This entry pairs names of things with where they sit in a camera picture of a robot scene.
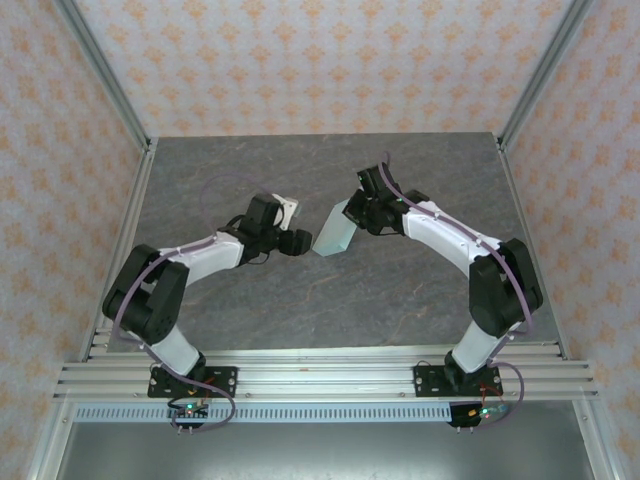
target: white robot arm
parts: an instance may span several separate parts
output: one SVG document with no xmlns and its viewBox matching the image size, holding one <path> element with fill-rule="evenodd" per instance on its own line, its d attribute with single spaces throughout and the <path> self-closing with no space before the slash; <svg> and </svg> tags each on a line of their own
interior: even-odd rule
<svg viewBox="0 0 640 480">
<path fill-rule="evenodd" d="M 388 172 L 388 167 L 384 164 L 383 167 Z M 390 174 L 386 176 L 394 189 L 401 192 Z M 505 335 L 516 330 L 524 320 L 513 285 L 487 247 L 497 251 L 514 273 L 529 311 L 542 305 L 542 294 L 526 246 L 517 239 L 502 242 L 467 227 L 415 190 L 408 192 L 406 198 L 420 210 L 410 207 L 387 187 L 377 166 L 358 172 L 358 178 L 361 188 L 343 210 L 348 219 L 373 235 L 391 228 L 424 243 L 469 279 L 469 310 L 473 321 L 462 340 L 447 354 L 444 368 L 446 381 L 455 390 L 468 387 L 486 369 Z"/>
<path fill-rule="evenodd" d="M 232 219 L 215 235 L 177 248 L 156 250 L 138 245 L 105 297 L 104 315 L 117 319 L 133 289 L 131 300 L 120 313 L 120 327 L 177 375 L 203 382 L 206 360 L 176 325 L 184 290 L 204 277 L 250 263 L 273 250 L 290 256 L 306 253 L 311 234 L 289 230 L 297 205 L 290 198 L 258 194 L 246 214 Z M 141 283 L 142 272 L 160 258 L 164 260 Z"/>
</svg>

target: marble tabletop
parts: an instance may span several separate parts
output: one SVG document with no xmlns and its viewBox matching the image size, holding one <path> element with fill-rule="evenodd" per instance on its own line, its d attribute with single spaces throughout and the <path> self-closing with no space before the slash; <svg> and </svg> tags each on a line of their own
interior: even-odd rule
<svg viewBox="0 0 640 480">
<path fill-rule="evenodd" d="M 315 236 L 332 207 L 358 188 L 356 171 L 385 150 L 405 191 L 422 191 L 482 233 L 524 240 L 491 134 L 410 133 L 162 138 L 135 244 L 171 247 L 206 236 L 198 197 L 209 177 L 226 172 L 298 199 L 292 226 Z M 257 191 L 232 178 L 212 182 L 207 220 L 226 224 Z M 467 280 L 452 264 L 407 238 L 357 231 L 344 253 L 274 253 L 264 265 L 193 284 L 179 324 L 197 348 L 210 350 L 456 343 L 470 319 Z M 548 303 L 534 320 L 529 340 L 557 338 Z"/>
</svg>

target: orange floral wallpaper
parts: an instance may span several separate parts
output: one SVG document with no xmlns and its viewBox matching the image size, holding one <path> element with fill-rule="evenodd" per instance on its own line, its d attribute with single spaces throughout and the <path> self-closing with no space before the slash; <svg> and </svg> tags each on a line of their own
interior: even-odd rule
<svg viewBox="0 0 640 480">
<path fill-rule="evenodd" d="M 596 1 L 509 154 L 556 318 L 571 353 L 594 361 L 636 473 L 639 26 L 637 0 Z"/>
<path fill-rule="evenodd" d="M 51 0 L 0 3 L 0 478 L 79 353 L 139 158 Z"/>
<path fill-rule="evenodd" d="M 570 0 L 79 0 L 152 136 L 500 133 Z"/>
</svg>

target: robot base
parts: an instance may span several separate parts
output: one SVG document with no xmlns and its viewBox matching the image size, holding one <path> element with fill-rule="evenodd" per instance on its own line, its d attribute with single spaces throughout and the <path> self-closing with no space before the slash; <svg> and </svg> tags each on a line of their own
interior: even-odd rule
<svg viewBox="0 0 640 480">
<path fill-rule="evenodd" d="M 238 383 L 238 369 L 236 367 L 205 367 L 204 383 L 217 387 L 227 392 L 232 397 L 236 395 Z M 220 398 L 222 395 L 214 393 L 204 388 L 199 388 L 195 392 L 191 390 L 191 385 L 184 384 L 169 375 L 166 370 L 160 367 L 151 369 L 151 380 L 149 380 L 149 398 Z"/>
<path fill-rule="evenodd" d="M 487 397 L 498 396 L 492 388 L 500 392 L 500 395 L 503 394 L 498 367 L 486 368 L 483 372 L 479 372 L 472 383 L 460 385 L 457 391 L 446 379 L 444 369 L 444 365 L 413 367 L 413 386 L 416 397 L 482 397 L 480 384 L 489 387 L 484 392 Z"/>
</svg>

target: gray floor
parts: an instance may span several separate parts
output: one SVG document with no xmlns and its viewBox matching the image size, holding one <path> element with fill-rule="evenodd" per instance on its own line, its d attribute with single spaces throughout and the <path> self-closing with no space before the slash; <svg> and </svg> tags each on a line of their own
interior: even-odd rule
<svg viewBox="0 0 640 480">
<path fill-rule="evenodd" d="M 444 423 L 231 424 L 178 437 L 168 425 L 76 424 L 59 480 L 589 480 L 570 402 L 527 403 L 499 427 Z"/>
<path fill-rule="evenodd" d="M 384 150 L 403 189 L 421 190 L 485 234 L 524 239 L 493 137 L 465 133 L 163 138 L 135 242 L 170 247 L 207 235 L 201 187 L 230 171 L 297 198 L 294 226 L 317 235 L 358 188 L 355 172 Z M 214 182 L 205 195 L 214 225 L 244 213 L 254 193 L 241 181 Z M 276 253 L 201 280 L 186 292 L 179 322 L 204 350 L 456 343 L 470 322 L 467 291 L 464 276 L 423 245 L 359 231 L 342 254 Z M 557 338 L 548 305 L 534 319 L 530 340 Z"/>
</svg>

